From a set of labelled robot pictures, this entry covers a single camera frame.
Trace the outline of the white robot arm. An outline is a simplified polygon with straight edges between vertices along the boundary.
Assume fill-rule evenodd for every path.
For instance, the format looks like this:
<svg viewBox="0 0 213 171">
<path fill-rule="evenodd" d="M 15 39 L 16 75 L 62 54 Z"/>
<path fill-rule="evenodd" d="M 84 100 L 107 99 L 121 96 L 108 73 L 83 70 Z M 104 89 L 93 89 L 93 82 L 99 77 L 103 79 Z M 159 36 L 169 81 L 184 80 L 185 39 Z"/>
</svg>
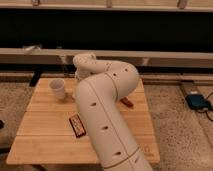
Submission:
<svg viewBox="0 0 213 171">
<path fill-rule="evenodd" d="M 116 107 L 138 86 L 135 66 L 99 60 L 93 53 L 78 54 L 73 63 L 78 113 L 104 171 L 153 171 Z"/>
</svg>

